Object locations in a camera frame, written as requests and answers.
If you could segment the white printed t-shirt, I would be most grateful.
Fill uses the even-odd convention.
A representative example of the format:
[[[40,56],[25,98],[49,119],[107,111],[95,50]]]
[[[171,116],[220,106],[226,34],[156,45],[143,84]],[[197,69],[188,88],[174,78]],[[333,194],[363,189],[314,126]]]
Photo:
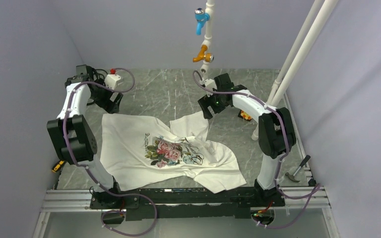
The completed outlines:
[[[207,139],[197,112],[164,124],[152,116],[105,114],[100,161],[122,190],[186,176],[219,193],[246,184],[226,145]]]

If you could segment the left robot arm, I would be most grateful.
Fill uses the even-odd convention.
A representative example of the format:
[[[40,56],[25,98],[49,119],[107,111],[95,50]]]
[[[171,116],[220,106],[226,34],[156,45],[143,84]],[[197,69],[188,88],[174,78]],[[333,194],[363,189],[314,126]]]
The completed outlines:
[[[84,116],[87,106],[94,103],[110,114],[119,112],[123,98],[108,89],[97,70],[86,64],[76,67],[76,75],[66,80],[66,98],[56,119],[47,122],[47,131],[60,160],[54,166],[56,172],[62,164],[75,165],[93,181],[92,201],[110,208],[117,208],[123,195],[116,179],[110,175],[96,157],[98,143]]]

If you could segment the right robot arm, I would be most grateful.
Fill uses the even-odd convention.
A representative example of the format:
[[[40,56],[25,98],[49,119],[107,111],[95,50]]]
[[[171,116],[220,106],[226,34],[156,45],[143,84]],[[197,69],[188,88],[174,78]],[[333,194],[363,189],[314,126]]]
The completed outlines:
[[[296,136],[287,108],[276,108],[254,96],[245,86],[235,85],[229,74],[221,74],[212,80],[209,87],[201,74],[192,73],[194,82],[207,94],[198,100],[205,119],[211,119],[228,106],[247,113],[258,126],[258,144],[263,153],[262,165],[256,179],[258,189],[254,191],[254,201],[260,206],[267,205],[277,194],[278,176],[284,158],[296,143]]]

